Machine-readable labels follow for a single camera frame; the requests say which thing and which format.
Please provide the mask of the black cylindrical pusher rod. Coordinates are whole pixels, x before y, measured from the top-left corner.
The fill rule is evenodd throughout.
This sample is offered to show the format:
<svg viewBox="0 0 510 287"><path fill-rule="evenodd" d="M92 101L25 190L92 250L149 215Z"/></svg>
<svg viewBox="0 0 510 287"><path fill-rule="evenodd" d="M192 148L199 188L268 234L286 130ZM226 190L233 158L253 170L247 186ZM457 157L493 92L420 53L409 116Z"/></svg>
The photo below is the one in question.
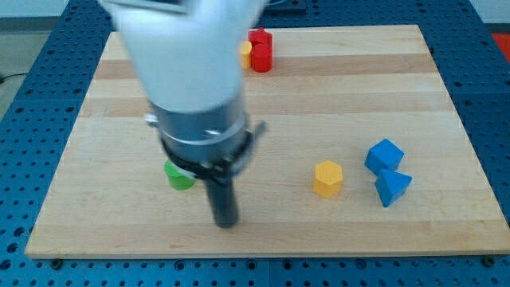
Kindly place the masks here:
<svg viewBox="0 0 510 287"><path fill-rule="evenodd" d="M239 215L233 179L212 177L205 185L215 224L222 229L235 226Z"/></svg>

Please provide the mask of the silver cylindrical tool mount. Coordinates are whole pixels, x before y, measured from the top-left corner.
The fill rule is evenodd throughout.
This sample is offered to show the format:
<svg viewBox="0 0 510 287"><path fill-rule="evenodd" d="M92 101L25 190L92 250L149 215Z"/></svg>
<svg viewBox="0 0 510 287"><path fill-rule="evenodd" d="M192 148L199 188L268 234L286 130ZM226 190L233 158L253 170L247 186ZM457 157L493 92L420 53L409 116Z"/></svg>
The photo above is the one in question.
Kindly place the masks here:
<svg viewBox="0 0 510 287"><path fill-rule="evenodd" d="M191 179L226 180L240 174L252 158L267 123L249 129L242 96L213 108L176 112L151 105L145 121L159 133L175 169Z"/></svg>

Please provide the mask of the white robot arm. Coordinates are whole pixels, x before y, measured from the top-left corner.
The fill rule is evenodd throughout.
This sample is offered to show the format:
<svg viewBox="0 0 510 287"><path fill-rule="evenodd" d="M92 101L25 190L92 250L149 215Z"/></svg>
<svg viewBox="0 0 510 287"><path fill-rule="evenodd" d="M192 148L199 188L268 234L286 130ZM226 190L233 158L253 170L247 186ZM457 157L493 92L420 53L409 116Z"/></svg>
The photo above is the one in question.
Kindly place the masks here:
<svg viewBox="0 0 510 287"><path fill-rule="evenodd" d="M217 226L237 224L234 177L265 123L249 126L238 48L266 0L107 0L169 160L206 186Z"/></svg>

